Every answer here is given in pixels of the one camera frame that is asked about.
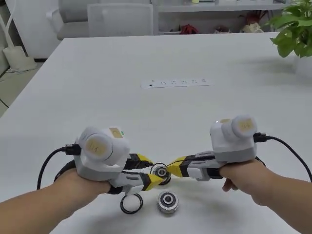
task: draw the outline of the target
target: hand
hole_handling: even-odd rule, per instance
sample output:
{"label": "hand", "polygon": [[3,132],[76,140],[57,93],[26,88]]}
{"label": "hand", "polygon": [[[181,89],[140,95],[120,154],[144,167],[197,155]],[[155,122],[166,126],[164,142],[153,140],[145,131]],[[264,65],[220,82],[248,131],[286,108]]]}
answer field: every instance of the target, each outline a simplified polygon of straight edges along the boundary
{"label": "hand", "polygon": [[98,182],[81,178],[76,169],[66,171],[51,186],[73,200],[73,212],[88,205],[98,195],[107,193],[111,188],[107,181]]}
{"label": "hand", "polygon": [[239,189],[251,195],[255,203],[262,206],[272,196],[277,176],[257,160],[228,164],[220,169],[220,174],[227,178],[223,186],[225,192]]}

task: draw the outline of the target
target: chair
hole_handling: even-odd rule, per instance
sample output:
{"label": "chair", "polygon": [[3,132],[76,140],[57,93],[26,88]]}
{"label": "chair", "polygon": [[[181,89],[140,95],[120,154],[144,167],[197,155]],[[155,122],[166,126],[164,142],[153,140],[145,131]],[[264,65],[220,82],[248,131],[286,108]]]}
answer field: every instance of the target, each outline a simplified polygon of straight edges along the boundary
{"label": "chair", "polygon": [[153,5],[105,3],[88,5],[90,37],[151,36]]}
{"label": "chair", "polygon": [[87,7],[95,3],[150,4],[151,0],[58,0],[58,9],[46,14],[57,38],[89,37]]}

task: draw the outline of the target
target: white power strip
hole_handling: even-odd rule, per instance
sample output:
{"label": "white power strip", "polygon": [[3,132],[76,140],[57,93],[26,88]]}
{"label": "white power strip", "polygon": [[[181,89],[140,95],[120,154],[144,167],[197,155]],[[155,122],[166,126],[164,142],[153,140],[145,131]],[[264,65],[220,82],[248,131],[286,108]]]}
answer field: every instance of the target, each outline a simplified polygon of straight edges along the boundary
{"label": "white power strip", "polygon": [[145,80],[141,83],[142,89],[166,88],[166,87],[188,87],[213,85],[206,79],[169,79],[169,80]]}

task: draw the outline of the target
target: gray floor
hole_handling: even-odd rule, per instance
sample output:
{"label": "gray floor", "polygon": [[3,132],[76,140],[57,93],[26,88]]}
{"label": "gray floor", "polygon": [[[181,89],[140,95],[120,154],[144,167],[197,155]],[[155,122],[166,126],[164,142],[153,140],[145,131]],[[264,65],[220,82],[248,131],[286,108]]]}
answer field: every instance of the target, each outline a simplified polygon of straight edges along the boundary
{"label": "gray floor", "polygon": [[[0,78],[0,98],[1,100],[10,106],[21,91],[26,87],[28,82],[38,71],[32,70],[22,74],[6,73]],[[7,110],[6,106],[0,102],[0,117]]]}

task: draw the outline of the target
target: red object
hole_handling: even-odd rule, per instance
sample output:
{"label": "red object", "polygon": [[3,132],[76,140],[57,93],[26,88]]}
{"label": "red object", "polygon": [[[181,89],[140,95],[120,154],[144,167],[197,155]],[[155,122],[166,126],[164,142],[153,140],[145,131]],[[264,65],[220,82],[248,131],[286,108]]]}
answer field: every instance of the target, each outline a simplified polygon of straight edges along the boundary
{"label": "red object", "polygon": [[260,20],[268,13],[268,11],[252,11],[246,15],[246,24],[259,23]]}
{"label": "red object", "polygon": [[185,35],[185,34],[198,34],[198,30],[195,29],[193,26],[191,25],[185,25],[181,27],[181,32],[180,34]]}

